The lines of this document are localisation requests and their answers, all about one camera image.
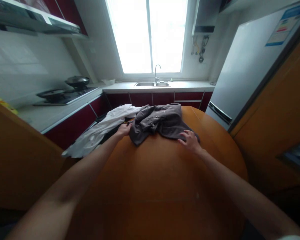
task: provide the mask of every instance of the sticker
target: sticker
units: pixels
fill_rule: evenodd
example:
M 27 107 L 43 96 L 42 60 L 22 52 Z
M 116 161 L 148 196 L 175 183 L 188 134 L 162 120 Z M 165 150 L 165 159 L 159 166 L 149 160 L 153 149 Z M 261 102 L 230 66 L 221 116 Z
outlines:
M 300 6 L 290 8 L 283 14 L 279 24 L 269 38 L 266 47 L 282 45 L 300 19 Z

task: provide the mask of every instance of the window frame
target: window frame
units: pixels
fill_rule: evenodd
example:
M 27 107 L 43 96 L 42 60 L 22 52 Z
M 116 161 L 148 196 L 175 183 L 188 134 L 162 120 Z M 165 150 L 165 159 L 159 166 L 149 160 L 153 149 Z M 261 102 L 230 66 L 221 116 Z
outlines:
M 110 16 L 110 11 L 109 11 L 109 6 L 107 3 L 107 0 L 104 0 L 105 5 L 106 5 L 106 10 L 108 13 L 108 27 L 111 29 L 111 40 L 112 43 L 115 46 L 115 52 L 116 52 L 116 60 L 120 66 L 120 73 L 121 73 L 121 77 L 122 79 L 138 79 L 138 81 L 149 81 L 150 79 L 154 79 L 155 78 L 155 71 L 153 71 L 153 59 L 152 59 L 152 41 L 151 41 L 151 24 L 150 24 L 150 3 L 149 0 L 144 0 L 146 1 L 146 8 L 147 8 L 147 20 L 148 20 L 148 33 L 149 33 L 149 47 L 150 47 L 150 61 L 151 61 L 151 73 L 124 73 L 123 72 L 123 67 L 122 67 L 122 63 L 120 60 L 120 55 L 119 55 L 119 51 L 118 51 L 118 47 L 117 47 L 117 43 L 115 40 L 115 36 L 114 36 L 114 32 L 113 32 L 113 27 L 112 27 L 112 20 L 111 20 L 111 16 Z M 184 57 L 185 57 L 185 48 L 186 48 L 186 33 L 189 31 L 189 28 L 192 27 L 192 22 L 189 16 L 189 8 L 190 8 L 190 3 L 191 1 L 186 0 L 187 1 L 187 13 L 186 13 L 186 23 L 185 23 L 185 30 L 184 30 L 184 36 L 183 36 L 183 48 L 182 48 L 182 59 L 181 59 L 181 69 L 180 72 L 173 72 L 173 73 L 159 73 L 159 77 L 161 78 L 165 78 L 165 80 L 169 80 L 167 78 L 181 78 L 182 77 L 182 73 L 183 73 L 183 65 L 184 65 Z

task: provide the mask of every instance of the stainless steel sink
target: stainless steel sink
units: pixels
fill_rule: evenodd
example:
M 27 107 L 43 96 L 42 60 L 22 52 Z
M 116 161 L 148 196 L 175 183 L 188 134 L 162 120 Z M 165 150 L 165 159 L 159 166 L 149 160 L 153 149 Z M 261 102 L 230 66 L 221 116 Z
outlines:
M 138 82 L 136 85 L 133 87 L 170 87 L 169 83 L 164 83 L 164 82 Z
M 134 87 L 153 87 L 153 86 L 154 86 L 153 82 L 142 82 L 134 85 Z
M 169 87 L 169 83 L 156 83 L 156 86 Z

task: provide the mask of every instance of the yellow package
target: yellow package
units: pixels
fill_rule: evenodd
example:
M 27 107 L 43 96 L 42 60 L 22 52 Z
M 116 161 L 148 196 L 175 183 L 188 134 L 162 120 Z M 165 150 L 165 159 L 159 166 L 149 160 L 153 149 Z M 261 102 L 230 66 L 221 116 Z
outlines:
M 0 98 L 0 104 L 2 106 L 4 106 L 5 108 L 9 109 L 11 112 L 13 112 L 14 114 L 18 114 L 18 111 L 16 109 L 14 109 L 13 107 L 11 107 L 9 105 L 9 103 L 6 103 L 5 101 L 3 101 L 1 98 Z

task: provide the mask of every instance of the white countertop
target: white countertop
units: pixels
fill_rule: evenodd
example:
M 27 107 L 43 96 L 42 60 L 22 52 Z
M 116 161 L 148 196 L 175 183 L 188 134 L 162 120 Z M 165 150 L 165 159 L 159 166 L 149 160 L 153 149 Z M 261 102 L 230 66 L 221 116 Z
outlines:
M 206 81 L 174 81 L 169 82 L 171 87 L 133 87 L 136 82 L 115 83 L 106 86 L 103 83 L 91 84 L 91 87 L 99 87 L 81 99 L 65 106 L 25 106 L 17 109 L 18 116 L 29 123 L 33 128 L 41 133 L 64 120 L 76 110 L 86 105 L 89 101 L 96 98 L 102 92 L 119 93 L 119 92 L 174 92 L 174 91 L 213 91 L 215 86 Z
M 133 87 L 136 82 L 115 83 L 102 87 L 104 92 L 174 92 L 174 91 L 213 91 L 215 86 L 207 81 L 174 81 L 168 82 L 170 87 Z

